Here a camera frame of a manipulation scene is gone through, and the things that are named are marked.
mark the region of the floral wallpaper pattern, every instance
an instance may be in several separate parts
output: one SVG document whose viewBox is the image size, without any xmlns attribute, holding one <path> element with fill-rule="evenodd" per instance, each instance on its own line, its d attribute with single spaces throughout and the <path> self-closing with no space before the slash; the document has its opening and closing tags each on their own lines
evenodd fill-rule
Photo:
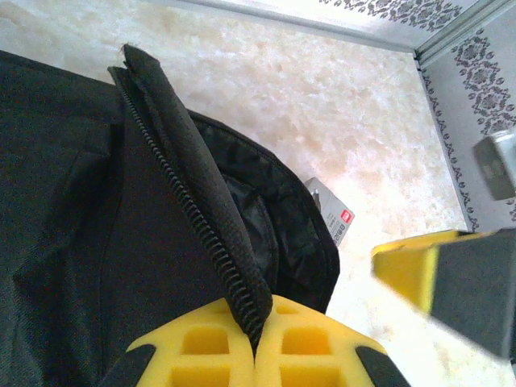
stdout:
<svg viewBox="0 0 516 387">
<path fill-rule="evenodd" d="M 491 43 L 482 37 L 483 33 L 484 29 L 478 30 L 451 52 L 457 54 L 459 74 L 465 76 L 464 87 L 471 91 L 468 98 L 473 101 L 473 113 L 480 115 L 476 122 L 482 127 L 481 134 L 488 135 L 516 125 L 516 115 L 512 113 L 514 104 L 509 103 L 509 89 L 500 87 L 505 79 L 497 76 L 500 68 L 493 60 L 494 52 L 488 51 Z"/>
<path fill-rule="evenodd" d="M 451 170 L 453 173 L 451 177 L 454 178 L 457 183 L 459 200 L 461 200 L 464 204 L 464 208 L 466 210 L 465 216 L 470 222 L 471 231 L 475 232 L 480 224 L 478 223 L 478 219 L 473 215 L 475 210 L 470 204 L 471 198 L 469 196 L 469 192 L 466 190 L 466 182 L 462 179 L 462 172 L 460 167 L 457 165 L 457 158 L 453 156 L 455 149 L 453 148 L 453 143 L 450 141 L 450 133 L 447 131 L 446 123 L 443 119 L 440 118 L 443 112 L 438 109 L 439 102 L 437 101 L 437 98 L 432 96 L 434 89 L 430 87 L 431 80 L 430 77 L 426 75 L 426 72 L 427 71 L 425 69 L 422 71 L 422 79 L 425 82 L 425 87 L 427 88 L 428 98 L 430 99 L 431 108 L 434 111 L 435 121 L 437 122 L 437 129 L 439 131 L 441 140 L 443 141 L 446 150 L 446 156 L 450 160 L 450 164 L 452 166 Z"/>
<path fill-rule="evenodd" d="M 379 16 L 411 27 L 435 32 L 446 26 L 463 10 L 444 0 L 319 0 L 345 10 L 356 10 L 368 16 Z"/>
<path fill-rule="evenodd" d="M 475 35 L 467 38 L 451 52 L 455 53 L 454 58 L 457 67 L 460 68 L 459 75 L 464 78 L 464 88 L 470 91 L 468 99 L 472 101 L 473 114 L 479 115 L 476 123 L 480 126 L 480 133 L 483 136 L 490 135 L 496 131 L 506 130 L 516 126 L 516 114 L 514 104 L 511 103 L 511 95 L 508 88 L 501 87 L 505 83 L 503 77 L 499 77 L 501 71 L 498 62 L 494 61 L 495 54 L 489 51 L 489 38 L 483 36 L 484 29 L 478 30 Z M 450 134 L 447 131 L 446 123 L 441 119 L 442 111 L 439 109 L 437 98 L 433 97 L 434 89 L 431 88 L 431 80 L 422 71 L 422 78 L 427 88 L 431 107 L 435 114 L 438 130 L 446 149 L 447 157 L 450 160 L 452 177 L 456 180 L 460 200 L 464 204 L 466 217 L 470 222 L 472 231 L 479 226 L 478 219 L 473 215 L 475 210 L 471 205 L 469 192 L 466 190 L 466 182 L 462 179 L 460 167 L 456 165 L 453 143 L 450 141 Z M 506 201 L 510 206 L 509 215 L 512 222 L 516 222 L 516 201 Z"/>
</svg>

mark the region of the gray metal object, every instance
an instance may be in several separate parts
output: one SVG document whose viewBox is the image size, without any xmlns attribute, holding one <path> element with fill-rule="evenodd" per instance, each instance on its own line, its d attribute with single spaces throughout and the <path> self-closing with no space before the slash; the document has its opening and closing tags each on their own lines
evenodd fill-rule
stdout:
<svg viewBox="0 0 516 387">
<path fill-rule="evenodd" d="M 488 135 L 473 154 L 495 200 L 516 196 L 516 128 Z"/>
</svg>

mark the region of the black backpack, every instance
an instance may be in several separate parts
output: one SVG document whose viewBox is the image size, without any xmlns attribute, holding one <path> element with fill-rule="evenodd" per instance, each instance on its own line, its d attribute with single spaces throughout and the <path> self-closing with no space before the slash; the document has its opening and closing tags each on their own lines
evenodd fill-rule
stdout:
<svg viewBox="0 0 516 387">
<path fill-rule="evenodd" d="M 220 297 L 253 347 L 271 293 L 330 300 L 338 252 L 303 184 L 124 52 L 116 86 L 0 52 L 0 385 L 96 385 Z"/>
</svg>

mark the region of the wall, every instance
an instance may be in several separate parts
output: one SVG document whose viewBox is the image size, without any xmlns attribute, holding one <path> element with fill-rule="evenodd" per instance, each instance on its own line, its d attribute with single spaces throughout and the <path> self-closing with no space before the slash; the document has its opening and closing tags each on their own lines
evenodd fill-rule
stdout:
<svg viewBox="0 0 516 387">
<path fill-rule="evenodd" d="M 468 228 L 516 227 L 516 201 L 495 202 L 472 156 L 483 136 L 516 125 L 516 6 L 422 70 Z"/>
<path fill-rule="evenodd" d="M 175 0 L 153 0 L 177 3 Z M 183 0 L 414 50 L 476 0 Z"/>
</svg>

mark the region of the red logo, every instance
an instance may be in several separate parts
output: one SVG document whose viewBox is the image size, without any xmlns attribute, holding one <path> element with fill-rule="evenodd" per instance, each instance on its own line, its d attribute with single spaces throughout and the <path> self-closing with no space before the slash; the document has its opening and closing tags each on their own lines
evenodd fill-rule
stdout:
<svg viewBox="0 0 516 387">
<path fill-rule="evenodd" d="M 346 222 L 346 223 L 350 223 L 351 220 L 352 220 L 352 215 L 351 213 L 348 211 L 348 210 L 344 210 L 342 211 L 342 214 L 340 215 L 340 218 Z"/>
</svg>

